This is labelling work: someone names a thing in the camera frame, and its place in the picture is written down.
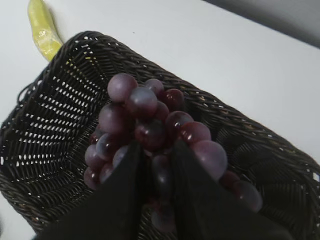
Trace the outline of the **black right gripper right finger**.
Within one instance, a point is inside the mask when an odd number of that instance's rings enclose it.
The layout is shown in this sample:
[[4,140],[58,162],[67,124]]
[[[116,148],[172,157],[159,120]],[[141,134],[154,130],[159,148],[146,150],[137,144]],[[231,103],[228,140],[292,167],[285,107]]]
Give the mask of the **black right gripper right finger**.
[[216,183],[181,140],[174,143],[173,206],[180,240],[291,240],[282,226],[252,212]]

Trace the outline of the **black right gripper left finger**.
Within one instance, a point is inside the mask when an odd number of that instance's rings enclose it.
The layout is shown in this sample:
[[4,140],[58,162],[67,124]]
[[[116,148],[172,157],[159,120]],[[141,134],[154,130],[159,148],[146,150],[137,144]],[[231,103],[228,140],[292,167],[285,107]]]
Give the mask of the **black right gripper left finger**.
[[135,240],[146,198],[146,164],[132,142],[111,175],[80,206],[50,224],[37,240]]

